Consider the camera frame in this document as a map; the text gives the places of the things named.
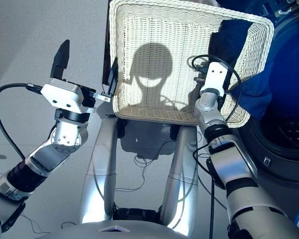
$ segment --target blue fabric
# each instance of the blue fabric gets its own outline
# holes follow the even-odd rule
[[[272,99],[272,93],[269,88],[272,68],[273,62],[269,62],[261,73],[242,83],[239,105],[257,120],[261,120],[264,116],[267,106]],[[234,88],[231,93],[237,100],[239,87]]]

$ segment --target white wicker basket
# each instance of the white wicker basket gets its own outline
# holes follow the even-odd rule
[[[189,64],[207,54],[209,39],[227,19],[253,24],[235,65],[242,81],[263,71],[274,27],[262,17],[178,0],[113,0],[110,3],[111,62],[118,58],[119,80],[114,113],[124,119],[195,125],[198,76]],[[237,85],[233,75],[230,89]],[[221,110],[226,118],[235,102],[230,96]],[[243,126],[250,115],[240,106],[230,127]]]

